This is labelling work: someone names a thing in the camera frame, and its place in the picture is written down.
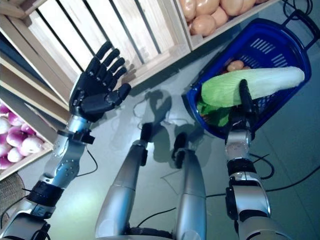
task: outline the purple onion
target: purple onion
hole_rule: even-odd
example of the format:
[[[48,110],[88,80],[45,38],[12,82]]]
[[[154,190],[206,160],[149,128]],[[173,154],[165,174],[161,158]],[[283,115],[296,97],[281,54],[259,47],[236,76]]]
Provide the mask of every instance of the purple onion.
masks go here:
[[[10,127],[8,134],[14,133],[14,132],[19,132],[21,131],[21,127],[20,126],[12,126]]]
[[[10,123],[5,117],[0,116],[0,134],[5,134],[10,128]]]
[[[30,155],[30,153],[27,152],[26,150],[24,150],[24,149],[22,148],[22,146],[18,146],[17,148],[18,148],[19,153],[20,153],[22,156],[26,157],[26,156],[29,156],[29,155]]]
[[[22,156],[20,154],[17,147],[14,147],[8,152],[7,158],[10,162],[16,163],[16,162],[19,162],[20,160],[22,160],[24,158],[24,156]]]
[[[8,143],[0,144],[0,158],[8,155],[8,152],[12,149]]]
[[[10,162],[6,156],[0,157],[0,170],[5,170],[11,167],[14,163]]]
[[[23,141],[28,137],[28,134],[22,131],[14,131],[6,136],[6,142],[12,147],[19,147]]]
[[[4,105],[3,103],[0,103],[0,114],[7,114],[10,113],[10,109]]]
[[[13,112],[9,112],[8,121],[12,126],[21,126],[24,123],[24,121]]]
[[[8,133],[0,134],[0,144],[6,144],[7,143],[7,135]]]
[[[22,149],[27,153],[36,154],[42,150],[43,143],[44,142],[40,138],[29,136],[23,141]]]
[[[36,134],[36,132],[26,123],[22,124],[21,131],[26,133],[26,134],[29,134],[29,135],[35,135]]]

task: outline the basket handle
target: basket handle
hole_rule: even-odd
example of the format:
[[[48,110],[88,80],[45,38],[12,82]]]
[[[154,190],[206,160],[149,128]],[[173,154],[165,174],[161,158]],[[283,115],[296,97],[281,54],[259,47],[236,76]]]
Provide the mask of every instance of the basket handle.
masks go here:
[[[286,27],[288,22],[290,22],[294,17],[299,18],[312,32],[313,39],[304,47],[307,51],[316,41],[320,39],[320,29],[316,25],[316,23],[308,17],[303,11],[300,9],[295,10],[285,21],[282,23],[282,26]]]

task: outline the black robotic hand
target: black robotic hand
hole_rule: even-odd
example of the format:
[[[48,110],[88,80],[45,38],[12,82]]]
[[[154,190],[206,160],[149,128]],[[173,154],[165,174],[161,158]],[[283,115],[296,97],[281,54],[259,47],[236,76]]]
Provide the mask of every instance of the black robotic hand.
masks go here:
[[[87,69],[80,75],[69,100],[70,113],[80,116],[90,122],[98,121],[105,112],[122,103],[131,90],[128,83],[113,91],[118,79],[127,72],[123,66],[125,60],[119,58],[111,67],[107,67],[120,54],[114,49],[101,62],[104,55],[112,48],[107,41],[92,58]]]

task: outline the blue plastic basket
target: blue plastic basket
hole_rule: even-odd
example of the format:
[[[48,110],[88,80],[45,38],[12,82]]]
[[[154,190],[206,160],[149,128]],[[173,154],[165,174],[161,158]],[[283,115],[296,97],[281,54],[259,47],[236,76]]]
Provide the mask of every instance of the blue plastic basket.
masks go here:
[[[298,17],[313,34],[312,41],[304,46],[299,38],[286,25],[292,18]],[[197,110],[197,100],[201,95],[202,84],[212,77],[221,74],[226,66],[234,60],[241,60],[250,68],[280,68],[295,66],[305,74],[305,80],[297,87],[281,90],[273,95],[254,100],[259,108],[258,122],[253,126],[256,131],[273,114],[275,114],[307,81],[311,78],[311,66],[307,50],[320,39],[320,29],[302,11],[296,10],[283,23],[278,24],[267,19],[257,18],[212,59],[200,72],[196,82],[184,96],[185,105],[194,118],[211,134],[225,139],[228,124],[224,127],[208,125]]]

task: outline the potato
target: potato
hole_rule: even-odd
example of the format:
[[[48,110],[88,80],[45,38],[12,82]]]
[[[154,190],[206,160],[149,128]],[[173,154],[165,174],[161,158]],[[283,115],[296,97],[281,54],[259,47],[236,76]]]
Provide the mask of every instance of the potato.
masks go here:
[[[200,15],[193,20],[190,33],[191,35],[201,34],[203,37],[207,37],[213,34],[216,28],[216,21],[211,15]]]
[[[220,5],[229,16],[238,16],[244,0],[221,0]]]
[[[196,0],[195,16],[213,14],[218,6],[220,0]]]
[[[196,0],[180,0],[180,5],[187,22],[190,22],[196,17]]]
[[[244,14],[245,12],[252,9],[255,3],[256,3],[256,0],[243,0],[243,5],[239,14]]]
[[[232,61],[230,62],[230,64],[226,67],[228,72],[233,72],[233,71],[237,71],[237,70],[241,70],[243,69],[245,66],[244,62],[241,60],[236,60],[236,61]]]
[[[216,28],[221,27],[229,19],[229,16],[226,14],[225,10],[223,10],[220,6],[218,6],[216,11],[213,14],[211,14],[211,16],[215,20]]]

